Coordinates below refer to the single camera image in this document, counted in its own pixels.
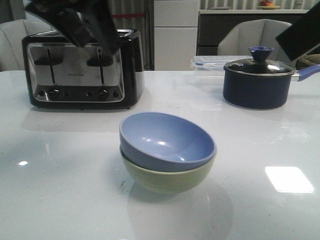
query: saucepan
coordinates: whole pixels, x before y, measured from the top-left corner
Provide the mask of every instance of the saucepan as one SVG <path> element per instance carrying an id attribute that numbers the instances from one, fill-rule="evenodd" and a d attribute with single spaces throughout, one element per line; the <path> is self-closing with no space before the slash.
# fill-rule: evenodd
<path id="1" fill-rule="evenodd" d="M 320 72 L 320 65 L 297 71 L 290 64 L 269 60 L 274 50 L 266 46 L 249 47 L 251 58 L 224 65 L 223 97 L 230 103 L 250 109 L 274 109 L 288 98 L 291 78 L 299 74 L 298 82 Z"/>

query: green bowl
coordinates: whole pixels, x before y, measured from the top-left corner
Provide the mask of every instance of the green bowl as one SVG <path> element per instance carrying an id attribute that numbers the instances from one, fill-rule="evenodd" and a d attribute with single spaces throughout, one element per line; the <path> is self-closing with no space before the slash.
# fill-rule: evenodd
<path id="1" fill-rule="evenodd" d="M 210 172 L 214 155 L 207 163 L 186 171 L 154 171 L 132 163 L 123 154 L 123 163 L 131 177 L 145 189 L 159 194 L 177 194 L 200 184 Z"/>

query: white cabinet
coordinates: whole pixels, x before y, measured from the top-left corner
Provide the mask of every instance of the white cabinet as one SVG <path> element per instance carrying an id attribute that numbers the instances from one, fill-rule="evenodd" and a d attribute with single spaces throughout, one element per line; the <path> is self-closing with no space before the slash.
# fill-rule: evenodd
<path id="1" fill-rule="evenodd" d="M 154 70 L 191 70 L 199 8 L 200 0 L 154 1 Z"/>

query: blue pot handle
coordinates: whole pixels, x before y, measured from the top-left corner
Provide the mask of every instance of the blue pot handle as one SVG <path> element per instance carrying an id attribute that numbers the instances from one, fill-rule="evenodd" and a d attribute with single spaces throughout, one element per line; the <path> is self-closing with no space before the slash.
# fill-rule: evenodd
<path id="1" fill-rule="evenodd" d="M 297 72 L 299 73 L 298 82 L 301 82 L 306 78 L 310 77 L 311 75 L 320 72 L 320 64 L 308 66 L 306 68 L 298 70 Z"/>

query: blue bowl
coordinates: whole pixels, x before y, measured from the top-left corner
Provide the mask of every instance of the blue bowl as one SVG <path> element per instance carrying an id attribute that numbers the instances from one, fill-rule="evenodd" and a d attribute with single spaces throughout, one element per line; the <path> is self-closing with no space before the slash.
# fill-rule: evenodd
<path id="1" fill-rule="evenodd" d="M 132 163 L 153 171 L 200 167 L 216 154 L 210 135 L 196 124 L 161 112 L 140 112 L 119 126 L 120 148 Z"/>

